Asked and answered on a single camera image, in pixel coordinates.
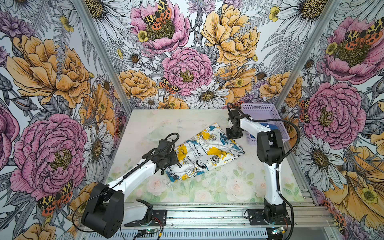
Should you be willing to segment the white teal yellow printed garment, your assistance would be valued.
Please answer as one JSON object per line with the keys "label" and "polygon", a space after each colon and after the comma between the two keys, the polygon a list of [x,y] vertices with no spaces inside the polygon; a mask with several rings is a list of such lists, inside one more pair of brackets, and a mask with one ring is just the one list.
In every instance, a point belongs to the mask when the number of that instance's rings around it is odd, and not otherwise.
{"label": "white teal yellow printed garment", "polygon": [[172,183],[202,175],[245,154],[235,140],[214,123],[175,149],[176,164],[166,168]]}

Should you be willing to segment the lavender plastic laundry basket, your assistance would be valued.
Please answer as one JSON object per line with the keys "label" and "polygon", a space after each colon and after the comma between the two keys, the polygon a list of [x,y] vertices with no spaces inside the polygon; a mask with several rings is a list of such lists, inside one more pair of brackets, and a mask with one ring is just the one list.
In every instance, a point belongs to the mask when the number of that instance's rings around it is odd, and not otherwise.
{"label": "lavender plastic laundry basket", "polygon": [[[281,121],[281,117],[273,104],[242,104],[241,110],[244,114],[249,115],[249,118],[252,120],[261,120],[261,123],[277,125],[281,132],[283,143],[290,139],[284,122]],[[247,118],[241,119],[240,127],[245,131],[248,144],[256,145],[257,135],[252,133],[251,126],[252,121]]]}

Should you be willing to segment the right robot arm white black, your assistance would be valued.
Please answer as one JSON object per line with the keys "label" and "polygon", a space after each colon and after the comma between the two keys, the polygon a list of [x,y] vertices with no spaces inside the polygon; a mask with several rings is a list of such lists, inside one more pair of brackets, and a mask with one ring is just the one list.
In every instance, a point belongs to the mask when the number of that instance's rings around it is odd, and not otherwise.
{"label": "right robot arm white black", "polygon": [[264,165],[266,172],[266,195],[262,220],[274,225],[284,219],[290,224],[292,221],[288,215],[287,207],[290,205],[281,193],[281,162],[285,158],[283,138],[280,130],[272,128],[272,122],[280,119],[256,120],[246,115],[241,110],[228,110],[230,127],[226,129],[228,138],[239,139],[246,131],[257,139],[257,156]]}

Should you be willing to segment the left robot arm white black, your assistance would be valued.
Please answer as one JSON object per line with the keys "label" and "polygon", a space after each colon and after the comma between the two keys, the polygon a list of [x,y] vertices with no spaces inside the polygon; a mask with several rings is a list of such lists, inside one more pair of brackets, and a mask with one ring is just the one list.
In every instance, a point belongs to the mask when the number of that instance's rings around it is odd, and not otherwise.
{"label": "left robot arm white black", "polygon": [[149,225],[155,219],[153,206],[144,200],[126,203],[125,199],[143,181],[158,171],[178,163],[175,152],[177,139],[168,135],[159,145],[142,156],[135,167],[109,184],[97,184],[87,201],[81,224],[103,237],[111,238],[122,226],[131,223]]}

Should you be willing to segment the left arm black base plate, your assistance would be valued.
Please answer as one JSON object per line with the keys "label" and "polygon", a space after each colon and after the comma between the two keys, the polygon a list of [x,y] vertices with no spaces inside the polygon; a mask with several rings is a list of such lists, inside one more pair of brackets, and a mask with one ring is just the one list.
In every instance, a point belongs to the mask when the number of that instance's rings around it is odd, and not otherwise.
{"label": "left arm black base plate", "polygon": [[167,210],[152,210],[142,220],[126,223],[124,227],[165,227],[167,213]]}

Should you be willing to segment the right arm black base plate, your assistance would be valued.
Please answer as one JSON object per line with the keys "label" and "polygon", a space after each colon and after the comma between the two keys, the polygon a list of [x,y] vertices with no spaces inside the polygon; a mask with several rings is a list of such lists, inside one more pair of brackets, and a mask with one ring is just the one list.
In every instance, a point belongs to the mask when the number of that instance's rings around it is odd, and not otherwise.
{"label": "right arm black base plate", "polygon": [[244,212],[244,218],[249,221],[251,226],[288,226],[291,224],[287,211],[248,209]]}

